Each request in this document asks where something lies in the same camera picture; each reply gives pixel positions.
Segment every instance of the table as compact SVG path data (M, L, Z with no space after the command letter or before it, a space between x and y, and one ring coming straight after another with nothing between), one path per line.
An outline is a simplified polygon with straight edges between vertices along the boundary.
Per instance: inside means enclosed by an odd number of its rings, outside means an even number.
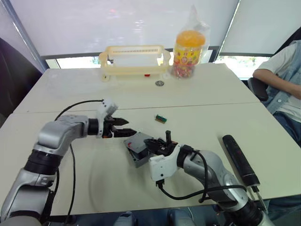
M95 116L94 111L73 113ZM167 118L166 124L154 120L158 113ZM39 130L56 115L14 113L0 129L0 203L26 163ZM216 152L233 172L222 144L222 137L231 134L259 177L264 199L300 193L300 148L261 103L124 109L117 110L114 116L127 119L128 127L154 137L164 137L169 129L174 141ZM151 180L148 163L138 169L133 166L123 140L93 136L73 142L77 183L72 214L199 205L199 197L175 201L164 196ZM60 170L52 215L66 215L70 205L70 152L63 158ZM202 188L182 169L165 183L165 189L175 196Z
M200 64L193 78L183 80L151 75L112 76L102 82L101 75L101 68L48 69L14 112L60 112L79 101L107 97L120 109L259 102L225 64ZM157 80L164 86L156 86ZM90 103L73 111L94 109Z

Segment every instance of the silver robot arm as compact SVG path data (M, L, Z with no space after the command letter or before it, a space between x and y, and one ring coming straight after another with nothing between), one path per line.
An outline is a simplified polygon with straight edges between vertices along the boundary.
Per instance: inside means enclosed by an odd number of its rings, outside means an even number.
M208 196L227 212L237 226L273 226L270 219L249 199L243 188L210 190L221 186L241 185L234 175L224 167L220 157L211 151L198 151L188 145L171 141L170 131L166 132L166 142L162 139L144 141L148 150L157 156L149 159L151 178L163 189L164 179L172 176L179 168L205 184L205 166L208 167Z
M54 192L49 189L56 178L61 159L71 142L87 135L97 137L129 137L132 129L116 129L128 121L112 118L117 106L104 100L97 111L97 119L82 115L65 115L48 122L24 168L16 177L1 208L1 226L40 225L50 215Z

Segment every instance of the black handle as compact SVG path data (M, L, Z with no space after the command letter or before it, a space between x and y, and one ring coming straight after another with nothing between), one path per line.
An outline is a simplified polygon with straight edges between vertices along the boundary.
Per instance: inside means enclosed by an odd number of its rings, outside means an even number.
M258 177L235 139L231 135L225 135L222 140L244 184L246 186L259 185Z

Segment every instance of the denim vest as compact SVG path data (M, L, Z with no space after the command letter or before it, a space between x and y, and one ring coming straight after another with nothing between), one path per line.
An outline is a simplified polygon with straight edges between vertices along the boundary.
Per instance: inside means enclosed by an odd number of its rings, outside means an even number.
M279 78L289 81L291 83L301 84L301 40L293 41L291 44L297 43L297 49L293 56L291 64L288 66L283 74L278 74ZM267 88L268 100L263 102L271 114L285 103L291 96L289 93L278 90L269 86Z

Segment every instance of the white t-shirt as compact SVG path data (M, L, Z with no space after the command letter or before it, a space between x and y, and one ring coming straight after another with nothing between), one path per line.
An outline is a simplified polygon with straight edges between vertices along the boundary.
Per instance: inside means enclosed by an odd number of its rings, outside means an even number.
M284 48L267 62L263 62L258 69L267 69L274 74L283 73L290 65L296 48L296 43ZM284 112L291 119L301 122L301 100L294 96L290 96L277 111Z

